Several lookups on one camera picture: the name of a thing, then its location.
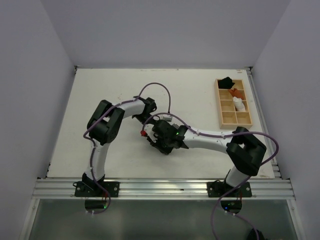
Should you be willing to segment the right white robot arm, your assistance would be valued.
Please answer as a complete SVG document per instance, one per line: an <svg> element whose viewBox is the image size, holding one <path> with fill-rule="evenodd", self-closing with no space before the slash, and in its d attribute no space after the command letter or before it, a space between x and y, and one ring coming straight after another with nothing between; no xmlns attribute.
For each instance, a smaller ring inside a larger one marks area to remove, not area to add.
<svg viewBox="0 0 320 240"><path fill-rule="evenodd" d="M231 197L241 190L240 183L258 174L267 150L258 138L241 126L231 132L202 133L189 126L152 120L141 135L165 155L174 149L206 149L228 155L234 167L227 173L220 189Z"/></svg>

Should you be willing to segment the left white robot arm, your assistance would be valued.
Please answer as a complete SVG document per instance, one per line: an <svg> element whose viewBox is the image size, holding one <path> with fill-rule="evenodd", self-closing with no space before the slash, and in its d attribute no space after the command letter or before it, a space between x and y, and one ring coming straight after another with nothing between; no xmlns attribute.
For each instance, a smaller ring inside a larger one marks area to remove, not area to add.
<svg viewBox="0 0 320 240"><path fill-rule="evenodd" d="M142 117L157 109L154 99L136 96L118 104L102 100L87 124L83 137L92 142L91 154L87 170L82 175L83 191L91 196L107 193L104 187L105 163L108 149L117 137L123 119Z"/></svg>

